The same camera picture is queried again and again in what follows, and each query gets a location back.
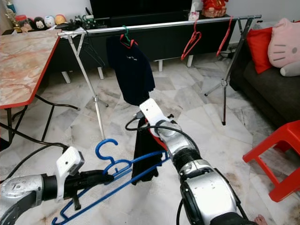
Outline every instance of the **metal clothes rack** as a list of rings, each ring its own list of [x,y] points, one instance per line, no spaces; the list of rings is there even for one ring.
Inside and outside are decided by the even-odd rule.
[[[234,54],[234,57],[230,63],[230,65],[228,66],[227,69],[227,75],[224,79],[222,79],[221,83],[214,87],[212,90],[208,91],[205,95],[208,96],[211,92],[213,92],[214,90],[216,90],[217,88],[219,88],[220,86],[223,87],[223,92],[224,92],[224,102],[223,102],[223,119],[222,119],[222,124],[225,125],[225,111],[226,111],[226,87],[228,85],[228,78],[230,76],[230,73],[232,71],[233,68],[233,64],[236,61],[237,55],[239,53],[239,51],[241,50],[241,47],[243,45],[243,42],[249,32],[251,23],[254,19],[259,19],[261,18],[261,15],[248,15],[248,16],[240,16],[240,17],[234,17],[232,20],[237,20],[238,24],[239,24],[239,28],[240,28],[240,33],[241,33],[241,38],[240,38],[240,42],[239,45],[237,47],[237,50]],[[213,19],[204,19],[204,20],[198,20],[197,24],[202,24],[202,23],[217,23],[217,22],[226,22],[229,21],[231,18],[230,17],[222,17],[222,18],[213,18]],[[246,22],[246,26],[243,30],[242,25],[241,25],[241,20],[247,20]],[[156,24],[147,24],[147,25],[137,25],[137,26],[129,26],[127,27],[127,30],[149,30],[149,29],[160,29],[160,28],[165,28],[165,27],[178,27],[178,26],[187,26],[187,25],[193,25],[195,22],[194,21],[182,21],[182,22],[165,22],[165,23],[156,23]],[[101,137],[102,139],[105,139],[105,135],[104,135],[104,131],[103,131],[103,125],[102,125],[102,121],[101,121],[101,115],[100,115],[100,109],[99,109],[99,102],[101,101],[99,99],[99,97],[97,96],[97,94],[95,93],[90,80],[87,76],[87,73],[85,71],[85,68],[81,62],[80,59],[80,51],[81,51],[81,47],[83,45],[83,39],[85,34],[99,34],[99,33],[113,33],[113,32],[120,32],[120,31],[126,31],[125,27],[114,27],[114,28],[103,28],[103,29],[93,29],[93,30],[81,30],[81,31],[65,31],[62,33],[59,33],[58,35],[60,37],[67,37],[69,40],[69,43],[71,45],[71,48],[73,50],[73,53],[76,57],[76,60],[79,64],[79,67],[81,69],[81,72],[85,78],[86,83],[88,84],[90,91],[93,95],[94,98],[94,102],[95,102],[95,107],[96,107],[96,112],[97,112],[97,118],[98,118],[98,122],[99,122],[99,126],[100,126],[100,132],[101,132]],[[80,37],[80,41],[79,41],[79,45],[78,48],[76,49],[72,36],[73,35],[81,35]]]

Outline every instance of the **sofa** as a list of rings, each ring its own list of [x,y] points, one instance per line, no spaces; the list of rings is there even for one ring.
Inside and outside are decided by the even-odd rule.
[[[284,77],[275,67],[257,74],[247,41],[233,65],[230,85],[243,91],[277,128],[300,120],[300,76]]]

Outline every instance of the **black t-shirt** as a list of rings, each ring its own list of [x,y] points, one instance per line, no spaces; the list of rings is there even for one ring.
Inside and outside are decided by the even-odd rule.
[[[149,91],[155,88],[152,70],[147,57],[136,44],[128,49],[119,36],[106,40],[108,62],[116,72],[124,100],[140,105],[149,98]]]

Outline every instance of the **marble floor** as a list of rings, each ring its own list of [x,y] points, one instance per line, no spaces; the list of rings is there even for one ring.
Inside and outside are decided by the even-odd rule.
[[[218,60],[211,54],[195,56],[190,68],[179,59],[166,60],[161,73],[158,72],[157,63],[152,63],[156,88],[150,96],[166,115],[172,113],[175,116],[182,129],[197,143],[202,157],[231,182],[250,219],[262,214],[268,225],[299,225],[300,197],[297,193],[281,202],[273,202],[268,195],[274,188],[269,178],[255,162],[246,164],[242,161],[245,153],[274,131],[272,125],[242,93],[228,87],[227,125],[222,126],[221,89],[208,97],[204,96],[224,77],[228,62]],[[60,74],[48,75],[38,90],[49,101],[81,108],[79,112],[56,108],[46,141],[62,142],[80,150],[85,158],[81,171],[103,169],[107,163],[97,159],[94,153],[100,135],[91,94],[80,72],[69,75],[70,84],[66,84]],[[132,159],[136,134],[126,131],[124,126],[138,108],[123,100],[113,70],[104,70],[104,80],[99,79],[96,69],[88,71],[88,75],[97,94],[109,104],[108,108],[100,106],[105,136],[119,142],[118,146],[105,145],[103,155]],[[48,105],[35,100],[23,118],[20,131],[35,138],[41,137],[49,111]],[[1,111],[0,119],[6,120],[4,111]],[[7,135],[6,131],[1,130],[2,137],[6,138]],[[39,147],[16,136],[10,148],[0,152],[0,177],[5,178],[21,159]],[[44,150],[24,163],[15,175],[52,175],[55,161],[60,155],[61,150],[55,147]],[[292,161],[276,150],[269,150],[262,157],[280,180],[299,166],[299,162]],[[159,176],[151,182],[127,186],[70,224],[174,225],[180,201],[178,176],[171,161],[158,168],[158,171]],[[109,186],[93,188],[82,198],[82,206],[95,201],[128,178]],[[43,202],[24,213],[16,224],[48,225],[59,215],[66,202]],[[180,224],[188,225],[184,210],[181,214]]]

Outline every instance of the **television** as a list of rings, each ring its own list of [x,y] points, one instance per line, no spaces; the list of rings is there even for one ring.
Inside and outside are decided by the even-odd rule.
[[[98,19],[190,10],[192,0],[90,0],[90,4]]]

